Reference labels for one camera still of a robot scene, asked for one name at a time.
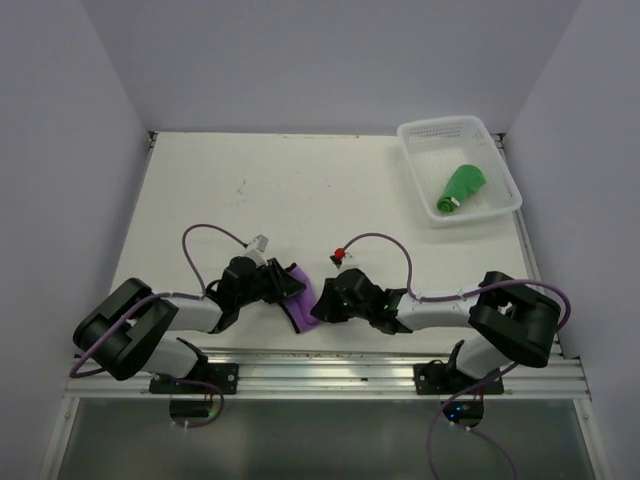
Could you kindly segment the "green microfiber towel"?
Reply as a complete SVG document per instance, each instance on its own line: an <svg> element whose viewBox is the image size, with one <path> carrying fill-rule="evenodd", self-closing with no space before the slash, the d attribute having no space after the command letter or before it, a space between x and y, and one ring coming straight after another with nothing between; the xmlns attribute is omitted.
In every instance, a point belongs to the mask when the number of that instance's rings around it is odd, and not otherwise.
<svg viewBox="0 0 640 480"><path fill-rule="evenodd" d="M485 176L478 167L471 164L461 165L451 175L436 202L438 212L442 214L455 212L485 183Z"/></svg>

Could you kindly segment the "black and purple towel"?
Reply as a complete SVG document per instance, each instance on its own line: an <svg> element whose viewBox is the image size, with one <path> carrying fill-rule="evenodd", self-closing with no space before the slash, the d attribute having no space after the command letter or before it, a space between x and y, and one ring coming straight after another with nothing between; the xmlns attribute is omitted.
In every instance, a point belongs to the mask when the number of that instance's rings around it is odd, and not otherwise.
<svg viewBox="0 0 640 480"><path fill-rule="evenodd" d="M321 325L321 321L311 314L312 308L317 303L311 280L296 263L291 264L285 271L292 278L303 283L305 289L293 297L286 298L281 308L289 318L296 334L310 332Z"/></svg>

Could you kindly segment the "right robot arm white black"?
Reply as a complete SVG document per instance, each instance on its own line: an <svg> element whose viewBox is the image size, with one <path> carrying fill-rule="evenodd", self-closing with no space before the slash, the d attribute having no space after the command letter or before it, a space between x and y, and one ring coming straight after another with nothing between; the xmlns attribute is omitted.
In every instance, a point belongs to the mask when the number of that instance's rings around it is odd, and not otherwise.
<svg viewBox="0 0 640 480"><path fill-rule="evenodd" d="M558 303L497 271L485 275L480 290L478 295L419 301L406 288L383 289L351 268L325 280L311 315L325 323L363 319L388 335L447 327L475 330L474 338L455 344L446 362L418 371L435 393L468 392L513 363L546 367L561 313Z"/></svg>

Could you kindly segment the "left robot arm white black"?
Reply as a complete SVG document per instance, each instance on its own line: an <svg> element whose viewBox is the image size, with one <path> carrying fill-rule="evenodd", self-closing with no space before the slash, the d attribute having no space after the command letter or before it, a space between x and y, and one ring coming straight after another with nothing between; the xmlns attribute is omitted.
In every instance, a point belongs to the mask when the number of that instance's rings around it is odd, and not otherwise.
<svg viewBox="0 0 640 480"><path fill-rule="evenodd" d="M197 392L214 379L207 357L188 341L167 337L167 332L220 334L244 307L259 302L281 308L297 334L318 324L311 314L316 298L309 278L299 266L284 268L276 259L236 256L201 295L155 293L130 278L76 328L73 342L82 355L70 375L87 376L82 367L92 360L98 365L95 374L106 372L124 381L144 371L174 381L185 392Z"/></svg>

